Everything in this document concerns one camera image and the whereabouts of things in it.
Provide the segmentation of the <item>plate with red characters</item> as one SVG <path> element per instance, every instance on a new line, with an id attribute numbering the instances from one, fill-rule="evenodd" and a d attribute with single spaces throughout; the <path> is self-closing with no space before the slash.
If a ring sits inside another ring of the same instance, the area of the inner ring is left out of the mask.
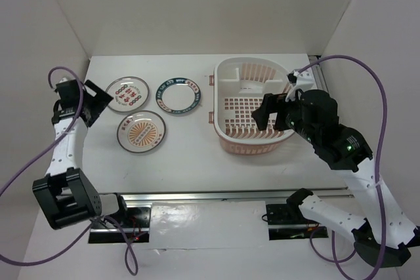
<path id="1" fill-rule="evenodd" d="M 121 77 L 110 83 L 106 92 L 113 97 L 108 107 L 115 112 L 125 113 L 141 108 L 148 101 L 150 89 L 139 77 Z"/>

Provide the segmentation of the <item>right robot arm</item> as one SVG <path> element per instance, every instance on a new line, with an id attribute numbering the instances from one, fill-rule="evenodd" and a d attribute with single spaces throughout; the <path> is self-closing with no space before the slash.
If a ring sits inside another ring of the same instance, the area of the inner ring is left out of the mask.
<path id="1" fill-rule="evenodd" d="M 407 218 L 383 180 L 376 179 L 375 158 L 365 138 L 340 124 L 338 104 L 327 92 L 298 91 L 294 100 L 286 97 L 264 95 L 252 113 L 258 129 L 265 129 L 270 115 L 276 115 L 275 130 L 291 129 L 311 144 L 314 153 L 345 181 L 365 214 L 345 212 L 301 188 L 286 201 L 287 217 L 293 222 L 306 218 L 337 232 L 352 241 L 370 266 L 403 266 L 411 256 L 409 249 L 419 246 L 419 226 Z"/>

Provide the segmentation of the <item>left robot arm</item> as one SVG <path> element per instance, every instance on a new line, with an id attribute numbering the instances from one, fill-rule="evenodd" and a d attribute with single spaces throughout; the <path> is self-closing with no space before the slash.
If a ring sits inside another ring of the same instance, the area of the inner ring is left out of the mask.
<path id="1" fill-rule="evenodd" d="M 59 230 L 106 216 L 113 226 L 124 226 L 130 212 L 122 195 L 100 194 L 82 171 L 88 129 L 112 97 L 90 80 L 80 90 L 76 80 L 62 79 L 56 92 L 60 98 L 54 104 L 51 121 L 58 143 L 45 176 L 32 185 L 47 222 Z"/>

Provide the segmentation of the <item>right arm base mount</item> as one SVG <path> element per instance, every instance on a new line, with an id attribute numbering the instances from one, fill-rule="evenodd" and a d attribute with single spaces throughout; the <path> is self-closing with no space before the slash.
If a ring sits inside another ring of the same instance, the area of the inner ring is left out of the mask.
<path id="1" fill-rule="evenodd" d="M 316 230 L 314 238 L 328 238 L 327 229 L 323 225 L 301 214 L 293 214 L 286 204 L 267 204 L 266 213 L 261 219 L 268 225 L 270 241 L 309 239 Z"/>

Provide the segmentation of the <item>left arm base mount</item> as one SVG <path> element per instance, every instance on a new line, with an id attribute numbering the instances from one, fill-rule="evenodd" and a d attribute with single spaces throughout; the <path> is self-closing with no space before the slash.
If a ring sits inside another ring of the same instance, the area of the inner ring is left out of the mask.
<path id="1" fill-rule="evenodd" d="M 125 216 L 113 214 L 126 238 L 133 243 L 148 243 L 150 240 L 150 222 L 152 206 L 141 205 L 129 207 Z M 102 219 L 94 223 L 89 232 L 89 244 L 118 244 L 124 243 L 123 234 L 112 222 Z"/>

